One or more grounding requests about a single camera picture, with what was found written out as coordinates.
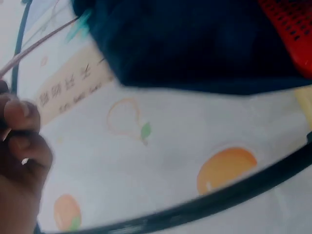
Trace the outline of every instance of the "red plastic basket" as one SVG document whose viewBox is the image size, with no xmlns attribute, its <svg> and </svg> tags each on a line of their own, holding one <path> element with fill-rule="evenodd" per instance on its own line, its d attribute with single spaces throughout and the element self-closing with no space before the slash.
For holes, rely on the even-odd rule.
<svg viewBox="0 0 312 234">
<path fill-rule="evenodd" d="M 312 0 L 258 0 L 295 67 L 312 79 Z"/>
</svg>

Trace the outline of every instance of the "green leaf print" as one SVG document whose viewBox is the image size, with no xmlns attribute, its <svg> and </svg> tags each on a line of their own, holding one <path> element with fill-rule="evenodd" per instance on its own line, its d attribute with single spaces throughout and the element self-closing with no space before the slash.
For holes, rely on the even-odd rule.
<svg viewBox="0 0 312 234">
<path fill-rule="evenodd" d="M 152 133 L 151 125 L 150 123 L 144 124 L 144 126 L 141 129 L 141 138 L 142 140 L 145 140 L 149 137 L 149 135 Z"/>
<path fill-rule="evenodd" d="M 69 228 L 70 231 L 77 231 L 81 225 L 80 217 L 75 217 L 72 220 L 72 226 Z"/>
</svg>

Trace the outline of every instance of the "hand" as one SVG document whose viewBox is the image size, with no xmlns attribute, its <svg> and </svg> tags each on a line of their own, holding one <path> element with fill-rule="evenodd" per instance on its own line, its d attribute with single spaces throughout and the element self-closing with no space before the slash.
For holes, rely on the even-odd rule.
<svg viewBox="0 0 312 234">
<path fill-rule="evenodd" d="M 32 234 L 52 153 L 39 135 L 35 105 L 19 101 L 0 80 L 0 233 Z"/>
</svg>

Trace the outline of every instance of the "finger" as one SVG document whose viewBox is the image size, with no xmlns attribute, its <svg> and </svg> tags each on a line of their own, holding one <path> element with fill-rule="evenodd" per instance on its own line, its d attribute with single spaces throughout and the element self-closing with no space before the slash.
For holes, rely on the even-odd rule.
<svg viewBox="0 0 312 234">
<path fill-rule="evenodd" d="M 6 106 L 7 102 L 13 99 L 17 99 L 17 97 L 9 93 L 0 94 L 0 140 L 4 140 L 6 135 L 10 131 L 9 127 L 4 121 L 4 107 Z"/>
<path fill-rule="evenodd" d="M 28 159 L 24 165 L 33 176 L 32 184 L 44 185 L 52 165 L 53 155 L 50 147 L 39 134 L 10 134 L 8 139 L 10 153 L 20 162 Z"/>
<path fill-rule="evenodd" d="M 0 94 L 8 93 L 9 87 L 4 80 L 0 80 Z"/>
<path fill-rule="evenodd" d="M 4 107 L 4 120 L 16 131 L 40 130 L 40 114 L 37 107 L 27 101 L 10 100 Z"/>
</svg>

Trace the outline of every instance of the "dark blue fabric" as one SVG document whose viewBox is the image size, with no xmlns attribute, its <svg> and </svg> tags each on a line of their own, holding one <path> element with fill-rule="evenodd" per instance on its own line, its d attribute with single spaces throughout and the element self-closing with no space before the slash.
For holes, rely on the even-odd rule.
<svg viewBox="0 0 312 234">
<path fill-rule="evenodd" d="M 75 0 L 126 86 L 249 95 L 311 84 L 256 0 Z"/>
</svg>

